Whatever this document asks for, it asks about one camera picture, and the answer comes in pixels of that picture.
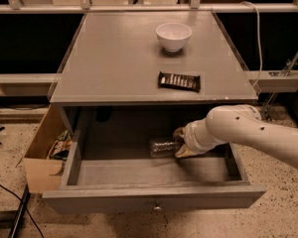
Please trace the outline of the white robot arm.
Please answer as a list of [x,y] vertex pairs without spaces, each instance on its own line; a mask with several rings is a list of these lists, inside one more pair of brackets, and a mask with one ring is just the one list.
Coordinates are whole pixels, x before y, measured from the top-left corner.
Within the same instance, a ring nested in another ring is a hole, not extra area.
[[174,132],[184,140],[176,158],[203,155],[216,146],[234,143],[254,148],[298,170],[298,128],[263,122],[251,105],[224,105],[202,120]]

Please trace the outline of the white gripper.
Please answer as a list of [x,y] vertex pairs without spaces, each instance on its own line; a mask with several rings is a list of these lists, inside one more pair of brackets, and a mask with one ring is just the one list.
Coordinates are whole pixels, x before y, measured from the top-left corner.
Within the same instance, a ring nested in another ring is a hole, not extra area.
[[173,132],[173,137],[184,138],[185,142],[185,145],[174,154],[177,159],[205,154],[219,144],[219,140],[209,132],[205,119],[191,122],[185,128],[177,128]]

